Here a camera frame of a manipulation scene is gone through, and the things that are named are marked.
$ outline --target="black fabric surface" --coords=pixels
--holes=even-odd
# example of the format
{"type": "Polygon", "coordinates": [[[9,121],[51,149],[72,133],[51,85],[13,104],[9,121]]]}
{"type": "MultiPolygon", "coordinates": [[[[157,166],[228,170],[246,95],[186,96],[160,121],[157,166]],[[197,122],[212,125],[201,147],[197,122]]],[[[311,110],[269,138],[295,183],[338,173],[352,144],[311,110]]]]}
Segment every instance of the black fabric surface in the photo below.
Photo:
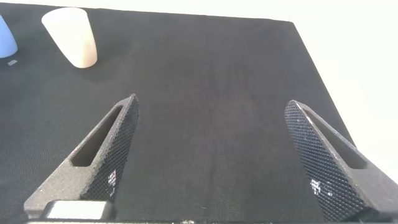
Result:
{"type": "Polygon", "coordinates": [[[78,69],[41,24],[52,9],[0,4],[19,46],[0,59],[1,223],[25,219],[23,202],[131,93],[118,219],[323,220],[287,102],[350,138],[292,23],[87,9],[98,62],[78,69]]]}

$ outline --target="black table mat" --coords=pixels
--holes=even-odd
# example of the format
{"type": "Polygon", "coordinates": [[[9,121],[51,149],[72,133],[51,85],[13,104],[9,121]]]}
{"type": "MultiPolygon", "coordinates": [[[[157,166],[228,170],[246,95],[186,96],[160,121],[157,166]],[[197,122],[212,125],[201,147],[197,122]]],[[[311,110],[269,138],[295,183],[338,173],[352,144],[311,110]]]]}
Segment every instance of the black table mat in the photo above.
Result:
{"type": "Polygon", "coordinates": [[[0,4],[19,46],[0,59],[0,222],[25,219],[23,202],[131,93],[118,219],[323,220],[287,102],[350,138],[291,22],[87,9],[98,62],[78,69],[41,24],[52,9],[0,4]]]}

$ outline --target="white background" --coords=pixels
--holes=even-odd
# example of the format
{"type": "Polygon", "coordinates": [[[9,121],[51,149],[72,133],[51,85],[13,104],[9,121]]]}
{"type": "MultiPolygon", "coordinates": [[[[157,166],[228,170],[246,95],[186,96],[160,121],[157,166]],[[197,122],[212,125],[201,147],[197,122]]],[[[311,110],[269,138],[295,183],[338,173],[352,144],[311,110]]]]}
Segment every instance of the white background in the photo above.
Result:
{"type": "Polygon", "coordinates": [[[356,146],[398,183],[398,1],[0,1],[292,21],[356,146]]]}

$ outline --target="blue cup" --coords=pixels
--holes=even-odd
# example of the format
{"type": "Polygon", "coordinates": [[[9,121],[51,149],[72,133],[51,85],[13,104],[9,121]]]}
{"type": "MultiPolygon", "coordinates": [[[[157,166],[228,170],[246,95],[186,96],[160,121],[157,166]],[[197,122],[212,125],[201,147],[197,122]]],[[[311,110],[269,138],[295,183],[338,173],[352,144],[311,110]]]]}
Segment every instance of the blue cup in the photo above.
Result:
{"type": "Polygon", "coordinates": [[[0,58],[8,57],[15,54],[18,50],[17,43],[6,21],[0,15],[0,58]]]}

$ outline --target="white cup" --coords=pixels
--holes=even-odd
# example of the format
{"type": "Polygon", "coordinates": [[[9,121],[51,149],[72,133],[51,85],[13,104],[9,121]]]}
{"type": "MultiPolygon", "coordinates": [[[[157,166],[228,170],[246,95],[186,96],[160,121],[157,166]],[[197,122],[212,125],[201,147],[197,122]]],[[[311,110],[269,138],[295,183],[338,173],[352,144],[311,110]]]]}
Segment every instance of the white cup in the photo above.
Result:
{"type": "Polygon", "coordinates": [[[72,65],[88,68],[95,64],[97,49],[86,11],[74,7],[52,10],[42,23],[72,65]]]}

